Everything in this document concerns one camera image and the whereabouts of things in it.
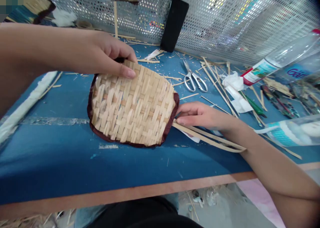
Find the woven bamboo mat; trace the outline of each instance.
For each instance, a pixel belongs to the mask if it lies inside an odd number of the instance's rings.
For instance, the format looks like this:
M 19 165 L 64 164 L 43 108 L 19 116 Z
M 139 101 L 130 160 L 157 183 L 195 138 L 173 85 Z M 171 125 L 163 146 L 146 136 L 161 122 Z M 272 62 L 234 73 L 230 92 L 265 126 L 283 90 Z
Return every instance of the woven bamboo mat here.
M 161 145 L 178 109 L 179 96 L 156 72 L 128 60 L 124 65 L 136 72 L 135 79 L 110 74 L 95 77 L 88 106 L 91 128 L 109 142 Z

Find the wooden table edge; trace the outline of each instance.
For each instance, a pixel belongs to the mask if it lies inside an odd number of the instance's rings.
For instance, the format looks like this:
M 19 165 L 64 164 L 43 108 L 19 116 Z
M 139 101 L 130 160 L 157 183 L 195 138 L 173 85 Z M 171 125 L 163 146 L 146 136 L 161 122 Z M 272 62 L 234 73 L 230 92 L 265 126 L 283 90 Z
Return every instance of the wooden table edge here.
M 318 169 L 320 168 L 320 162 L 301 164 L 299 165 L 299 167 L 303 170 Z M 241 172 L 229 175 L 212 176 L 206 178 L 124 188 L 111 191 L 11 203 L 0 206 L 0 220 L 28 217 L 37 214 L 46 215 L 52 212 L 72 208 L 89 207 L 101 204 L 135 200 L 186 190 L 200 189 L 209 186 L 224 185 L 255 178 L 257 178 L 257 176 L 254 172 Z

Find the perforated metal panel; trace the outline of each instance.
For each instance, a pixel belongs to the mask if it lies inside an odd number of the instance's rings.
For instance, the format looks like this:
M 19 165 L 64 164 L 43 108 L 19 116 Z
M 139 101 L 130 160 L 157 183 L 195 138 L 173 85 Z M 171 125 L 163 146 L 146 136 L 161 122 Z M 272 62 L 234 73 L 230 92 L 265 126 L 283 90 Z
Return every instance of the perforated metal panel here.
M 114 33 L 113 2 L 53 0 L 80 19 Z M 315 0 L 183 0 L 190 7 L 177 48 L 255 64 L 277 46 L 320 26 Z M 171 0 L 117 2 L 118 31 L 160 43 Z

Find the red bottle cap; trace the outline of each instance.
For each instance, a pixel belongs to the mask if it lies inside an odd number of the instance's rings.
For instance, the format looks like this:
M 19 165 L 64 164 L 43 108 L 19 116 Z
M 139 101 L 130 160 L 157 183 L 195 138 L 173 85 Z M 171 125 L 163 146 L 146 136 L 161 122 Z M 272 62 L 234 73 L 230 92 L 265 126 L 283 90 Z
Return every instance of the red bottle cap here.
M 314 29 L 312 32 L 317 33 L 320 35 L 320 30 L 319 29 Z

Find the cutting tool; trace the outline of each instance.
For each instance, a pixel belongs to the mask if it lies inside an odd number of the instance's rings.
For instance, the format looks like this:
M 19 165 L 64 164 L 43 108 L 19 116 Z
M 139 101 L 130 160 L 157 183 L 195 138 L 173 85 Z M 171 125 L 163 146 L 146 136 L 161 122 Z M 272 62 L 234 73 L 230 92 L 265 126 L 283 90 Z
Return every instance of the cutting tool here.
M 196 83 L 197 83 L 197 85 L 198 85 L 198 88 L 202 92 L 207 92 L 208 91 L 208 87 L 207 87 L 206 83 L 204 82 L 204 80 L 202 80 L 197 74 L 193 73 L 193 71 L 190 69 L 188 63 L 185 60 L 183 60 L 183 63 L 184 63 L 184 65 L 185 65 L 185 67 L 186 67 L 186 69 L 188 71 L 188 74 L 184 77 L 184 83 L 186 84 L 187 89 L 189 91 L 191 91 L 191 92 L 195 92 L 196 91 L 196 87 L 195 87 L 195 85 L 193 83 L 193 80 L 192 80 L 192 78 L 194 78 Z M 189 85 L 187 83 L 187 78 L 190 79 L 190 82 L 191 82 L 191 85 L 192 85 L 192 89 L 189 87 Z

